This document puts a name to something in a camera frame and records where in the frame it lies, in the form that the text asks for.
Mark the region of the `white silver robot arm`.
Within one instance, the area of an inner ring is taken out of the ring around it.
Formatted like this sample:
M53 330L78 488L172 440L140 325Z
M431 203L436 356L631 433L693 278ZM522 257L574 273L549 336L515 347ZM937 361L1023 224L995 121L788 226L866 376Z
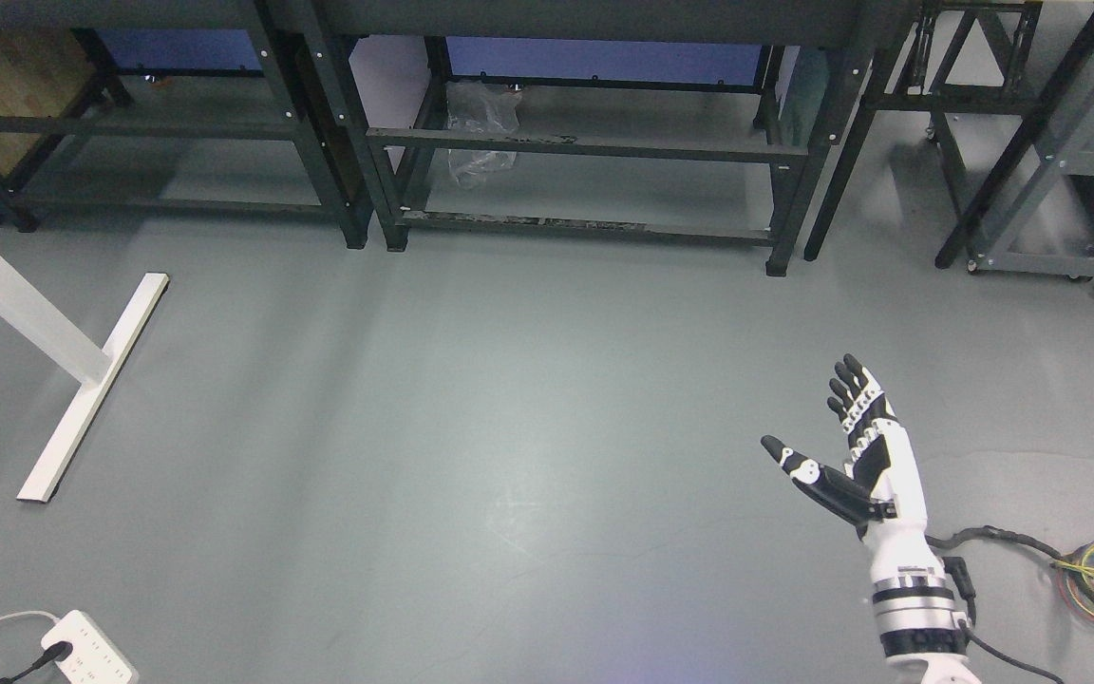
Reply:
M870 598L895 683L980 683L970 670L967 612L956 606L953 584L941 563L903 567L873 583Z

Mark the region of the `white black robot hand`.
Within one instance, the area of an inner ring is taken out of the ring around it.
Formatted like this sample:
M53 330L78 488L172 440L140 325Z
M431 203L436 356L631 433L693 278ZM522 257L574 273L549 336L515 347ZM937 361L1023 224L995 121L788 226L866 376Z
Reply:
M913 445L876 376L852 353L834 366L826 406L847 441L842 466L825 465L772 434L761 445L792 485L856 529L870 555L873 583L903 577L941 579L926 541L928 507Z

